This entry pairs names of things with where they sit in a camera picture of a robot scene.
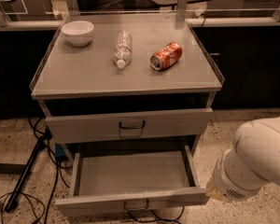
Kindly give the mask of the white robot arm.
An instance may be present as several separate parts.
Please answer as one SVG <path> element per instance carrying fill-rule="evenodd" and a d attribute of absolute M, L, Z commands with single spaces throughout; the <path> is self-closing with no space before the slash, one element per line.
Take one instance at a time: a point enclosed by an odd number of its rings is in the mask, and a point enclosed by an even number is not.
<path fill-rule="evenodd" d="M 280 187 L 280 117 L 241 125 L 232 148 L 218 159 L 206 195 L 222 202 L 241 202 L 270 183 Z"/>

